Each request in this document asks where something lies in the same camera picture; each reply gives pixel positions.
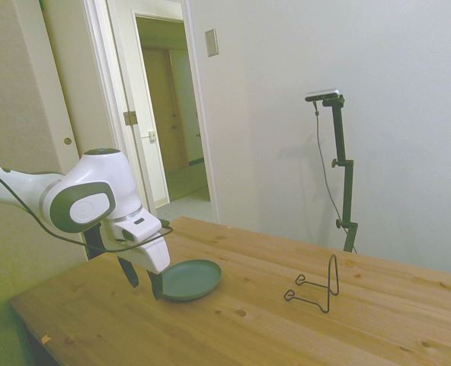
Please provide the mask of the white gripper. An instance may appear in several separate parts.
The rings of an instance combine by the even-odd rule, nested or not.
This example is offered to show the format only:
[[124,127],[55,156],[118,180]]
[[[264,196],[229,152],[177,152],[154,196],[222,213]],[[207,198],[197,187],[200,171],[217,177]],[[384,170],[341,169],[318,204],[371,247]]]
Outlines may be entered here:
[[159,234],[155,234],[151,239],[151,242],[130,250],[128,248],[134,246],[134,243],[113,241],[113,250],[126,249],[126,251],[118,252],[117,258],[123,273],[133,288],[139,286],[139,276],[133,264],[148,270],[153,297],[160,300],[164,288],[161,272],[170,265],[171,260],[165,239]]

